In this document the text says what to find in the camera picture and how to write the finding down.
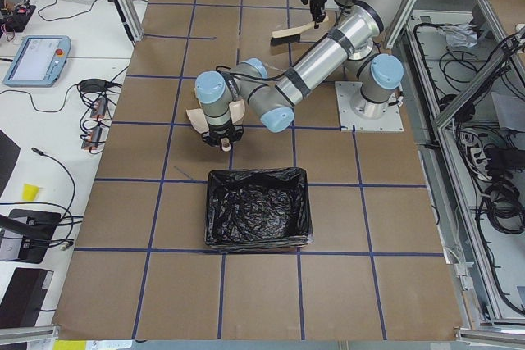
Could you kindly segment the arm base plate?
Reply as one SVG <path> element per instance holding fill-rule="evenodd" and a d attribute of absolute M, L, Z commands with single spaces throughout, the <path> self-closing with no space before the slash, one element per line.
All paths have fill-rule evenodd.
<path fill-rule="evenodd" d="M 340 130 L 344 132 L 401 133 L 404 131 L 395 92 L 384 103 L 368 102 L 361 82 L 336 81 Z"/>

